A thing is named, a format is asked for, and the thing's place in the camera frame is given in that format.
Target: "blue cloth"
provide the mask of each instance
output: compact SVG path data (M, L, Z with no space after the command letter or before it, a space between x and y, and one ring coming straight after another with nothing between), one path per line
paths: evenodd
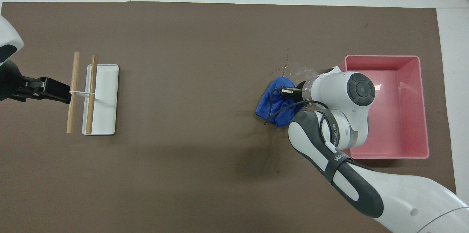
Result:
M286 77L277 77L267 88L267 91L263 94L258 107L256 108L256 115L263 119L269 117L269 106L270 106L270 93L275 88L281 88L285 86L287 88L294 88L293 82ZM284 98L280 96L280 91L276 90L272 96L272 112L271 114L279 111L280 109L295 103L291 98ZM277 127L281 127L290 123L293 117L301 110L301 105L288 108L276 116L272 117L269 122L274 123Z

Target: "pink tray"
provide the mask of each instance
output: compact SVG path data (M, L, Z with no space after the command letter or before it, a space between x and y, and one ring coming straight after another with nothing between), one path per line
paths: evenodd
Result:
M342 71L357 71L375 85L370 131L354 159L428 158L424 93L417 56L346 56Z

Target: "brown mat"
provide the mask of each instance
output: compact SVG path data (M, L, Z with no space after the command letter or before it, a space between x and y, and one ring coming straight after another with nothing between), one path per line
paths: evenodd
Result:
M114 136L82 135L80 116L66 135L63 103L0 103L2 232L388 232L254 115L276 76L351 54L422 61L430 157L365 163L455 190L435 9L4 3L2 15L25 41L12 58L25 76L70 83L74 51L79 89L91 54L121 69Z

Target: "red container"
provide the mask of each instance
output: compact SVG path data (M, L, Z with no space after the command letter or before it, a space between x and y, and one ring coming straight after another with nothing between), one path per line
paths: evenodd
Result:
M369 77L376 89L370 131L354 159L428 158L424 93L417 56L346 56L342 71Z

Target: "wooden dowel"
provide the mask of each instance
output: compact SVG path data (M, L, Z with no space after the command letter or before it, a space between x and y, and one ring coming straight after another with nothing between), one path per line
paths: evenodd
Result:
M73 56L73 68L72 68L72 83L70 83L70 90L77 90L78 81L78 69L80 68L80 53L75 52ZM71 99L69 104L69 115L67 116L67 133L73 132L73 118L75 117L75 93L71 93Z
M89 91L96 92L96 71L97 71L97 56L93 55L91 66L91 78L89 79ZM93 128L93 112L94 112L94 98L95 94L89 94L88 99L88 112L86 117L86 134L91 134Z

